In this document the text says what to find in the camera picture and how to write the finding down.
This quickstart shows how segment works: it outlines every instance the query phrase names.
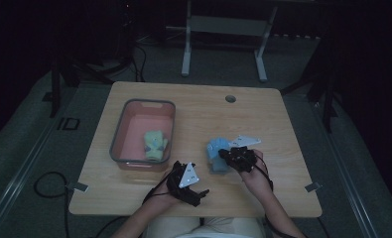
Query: forearm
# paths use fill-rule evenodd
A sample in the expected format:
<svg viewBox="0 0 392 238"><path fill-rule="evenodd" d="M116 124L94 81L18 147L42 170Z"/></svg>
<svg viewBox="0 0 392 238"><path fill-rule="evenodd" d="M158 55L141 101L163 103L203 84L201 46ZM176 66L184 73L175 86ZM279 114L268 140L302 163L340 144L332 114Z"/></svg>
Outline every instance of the forearm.
<svg viewBox="0 0 392 238"><path fill-rule="evenodd" d="M112 237L137 238L143 233L149 222L168 209L169 206L156 203L156 200L151 198L137 209Z"/></svg>
<svg viewBox="0 0 392 238"><path fill-rule="evenodd" d="M293 220L288 216L282 204L279 202L273 192L268 193L260 200L264 212L266 213L267 219L278 231L293 236L293 237L305 237L304 234L298 229Z"/></svg>

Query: rolled green towel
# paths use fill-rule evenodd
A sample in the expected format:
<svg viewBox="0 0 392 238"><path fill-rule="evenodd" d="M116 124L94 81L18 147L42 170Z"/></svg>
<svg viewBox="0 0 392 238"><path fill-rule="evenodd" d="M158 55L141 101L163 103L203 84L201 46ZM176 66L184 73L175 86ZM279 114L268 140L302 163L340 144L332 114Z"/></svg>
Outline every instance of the rolled green towel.
<svg viewBox="0 0 392 238"><path fill-rule="evenodd" d="M164 138L162 131L148 131L144 135L146 159L161 161L168 144L168 139Z"/></svg>

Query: beige pants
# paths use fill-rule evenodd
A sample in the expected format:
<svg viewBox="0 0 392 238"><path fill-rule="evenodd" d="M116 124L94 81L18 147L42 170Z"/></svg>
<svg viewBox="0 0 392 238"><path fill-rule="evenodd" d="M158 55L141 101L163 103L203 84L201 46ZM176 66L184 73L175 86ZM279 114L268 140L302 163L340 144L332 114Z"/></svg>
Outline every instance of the beige pants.
<svg viewBox="0 0 392 238"><path fill-rule="evenodd" d="M158 217L146 228L144 238L175 238L186 234L226 233L264 238L266 232L261 219L256 218L206 218L199 225L198 217Z"/></svg>

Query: person's right hand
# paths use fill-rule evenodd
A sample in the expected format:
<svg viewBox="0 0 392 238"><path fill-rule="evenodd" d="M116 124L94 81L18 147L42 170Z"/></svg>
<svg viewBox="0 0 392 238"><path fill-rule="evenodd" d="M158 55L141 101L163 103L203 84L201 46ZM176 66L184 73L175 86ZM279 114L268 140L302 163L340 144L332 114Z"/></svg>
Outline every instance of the person's right hand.
<svg viewBox="0 0 392 238"><path fill-rule="evenodd" d="M268 175L266 165L263 162L263 153L258 150L253 151L259 158L261 158L261 160L257 158L256 166ZM250 173L241 172L239 175L242 177L242 180L245 182L249 191L251 191L257 199L260 200L273 192L267 179L256 168L254 168Z"/></svg>

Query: gray floor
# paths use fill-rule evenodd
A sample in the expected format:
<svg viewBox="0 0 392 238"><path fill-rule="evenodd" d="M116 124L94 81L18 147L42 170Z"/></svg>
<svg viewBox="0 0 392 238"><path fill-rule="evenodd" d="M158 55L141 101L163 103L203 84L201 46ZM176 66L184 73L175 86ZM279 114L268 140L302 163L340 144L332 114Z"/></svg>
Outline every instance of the gray floor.
<svg viewBox="0 0 392 238"><path fill-rule="evenodd" d="M147 54L147 82L272 87L281 89L296 81L318 41L272 38L263 57L269 76L259 82L253 53L238 50L193 48L189 77L181 77L182 47L141 45ZM143 53L135 52L139 65ZM114 80L134 80L134 69L110 75ZM34 182L42 174L57 171L69 181L78 179L110 87L86 79L79 88L63 89L63 107L50 119L51 104L42 97L50 91L48 74L32 89L12 120L0 133L0 199L7 184L27 161L30 175L19 186L17 199L0 208L0 237L63 237L64 199L38 197ZM305 97L308 87L284 96L284 101L317 190L330 237L392 237L392 198L366 146L349 117L338 104L328 134L321 123L321 108ZM80 119L78 130L58 130L61 118ZM63 191L59 178L48 177L40 188ZM71 237L94 237L114 217L68 215ZM115 222L101 237L108 237L121 223ZM317 219L295 219L309 237L326 237Z"/></svg>

